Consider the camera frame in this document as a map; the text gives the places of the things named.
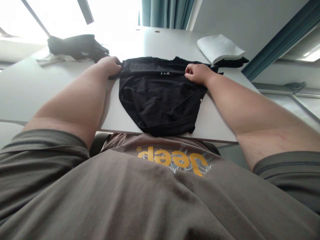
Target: printed graphic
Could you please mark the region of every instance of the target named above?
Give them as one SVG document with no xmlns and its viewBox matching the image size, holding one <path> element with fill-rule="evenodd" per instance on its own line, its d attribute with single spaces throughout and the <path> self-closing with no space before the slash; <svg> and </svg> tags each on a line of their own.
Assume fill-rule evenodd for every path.
<svg viewBox="0 0 320 240">
<path fill-rule="evenodd" d="M 210 161 L 213 157 L 206 160 L 205 154 L 187 153 L 187 150 L 172 151 L 170 154 L 168 151 L 160 149 L 154 152 L 153 146 L 148 147 L 148 151 L 142 151 L 138 154 L 139 158 L 146 159 L 151 162 L 156 162 L 162 165 L 168 166 L 174 173 L 177 169 L 191 171 L 202 177 L 207 171 L 211 169 L 211 165 L 208 166 L 207 161 Z"/>
</svg>

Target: hand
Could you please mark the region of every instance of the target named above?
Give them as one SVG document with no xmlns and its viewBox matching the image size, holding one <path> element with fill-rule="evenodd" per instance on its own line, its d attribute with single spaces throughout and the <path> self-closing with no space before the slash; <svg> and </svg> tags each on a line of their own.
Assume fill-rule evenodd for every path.
<svg viewBox="0 0 320 240">
<path fill-rule="evenodd" d="M 97 65 L 102 66 L 103 70 L 107 72 L 108 76 L 113 76 L 121 71 L 122 67 L 117 65 L 116 63 L 120 63 L 117 57 L 104 57 L 101 58 Z"/>
<path fill-rule="evenodd" d="M 191 82 L 206 86 L 216 73 L 204 64 L 188 64 L 184 76 Z"/>
</svg>

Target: white towel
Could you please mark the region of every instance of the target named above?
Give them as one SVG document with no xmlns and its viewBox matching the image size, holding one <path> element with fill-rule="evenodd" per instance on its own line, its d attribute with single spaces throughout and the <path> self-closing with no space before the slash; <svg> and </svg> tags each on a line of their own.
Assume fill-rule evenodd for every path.
<svg viewBox="0 0 320 240">
<path fill-rule="evenodd" d="M 200 38 L 197 45 L 212 64 L 222 59 L 240 59 L 245 54 L 245 51 L 222 34 Z"/>
</svg>

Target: white table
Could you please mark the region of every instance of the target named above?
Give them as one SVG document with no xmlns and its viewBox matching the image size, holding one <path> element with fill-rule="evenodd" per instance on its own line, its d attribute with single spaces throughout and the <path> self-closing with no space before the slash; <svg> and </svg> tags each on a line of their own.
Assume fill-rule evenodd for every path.
<svg viewBox="0 0 320 240">
<path fill-rule="evenodd" d="M 178 56 L 189 61 L 209 63 L 196 44 L 203 36 L 184 30 L 141 27 L 139 31 L 113 34 L 111 44 L 105 47 L 110 50 L 111 55 L 117 56 L 121 61 L 145 56 L 171 60 Z M 45 57 L 48 53 L 48 48 L 45 48 L 0 73 L 1 122 L 24 125 L 47 100 L 93 64 L 63 62 L 39 66 L 35 59 Z M 219 72 L 224 72 L 225 76 L 258 92 L 239 69 L 220 68 Z M 141 133 L 122 107 L 118 92 L 119 80 L 108 81 L 106 105 L 99 131 Z M 186 133 L 182 136 L 203 141 L 236 142 L 234 133 L 208 94 L 200 105 L 195 131 L 193 134 Z"/>
</svg>

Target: skin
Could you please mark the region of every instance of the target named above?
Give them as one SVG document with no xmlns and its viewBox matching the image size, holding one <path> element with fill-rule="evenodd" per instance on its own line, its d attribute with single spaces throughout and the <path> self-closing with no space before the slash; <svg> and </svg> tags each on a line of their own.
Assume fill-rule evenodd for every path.
<svg viewBox="0 0 320 240">
<path fill-rule="evenodd" d="M 23 131 L 56 129 L 80 137 L 90 148 L 105 104 L 106 81 L 121 66 L 106 57 L 88 68 L 50 99 Z M 288 151 L 320 151 L 320 135 L 302 120 L 261 94 L 216 74 L 207 66 L 189 64 L 185 77 L 204 85 L 232 128 L 248 165 Z"/>
<path fill-rule="evenodd" d="M 80 137 L 90 148 L 102 116 L 106 82 L 121 70 L 117 57 L 102 58 L 45 103 L 23 131 L 56 129 Z"/>
<path fill-rule="evenodd" d="M 208 88 L 234 131 L 251 169 L 262 158 L 289 151 L 320 151 L 320 135 L 270 99 L 206 65 L 189 64 L 185 77 Z"/>
</svg>

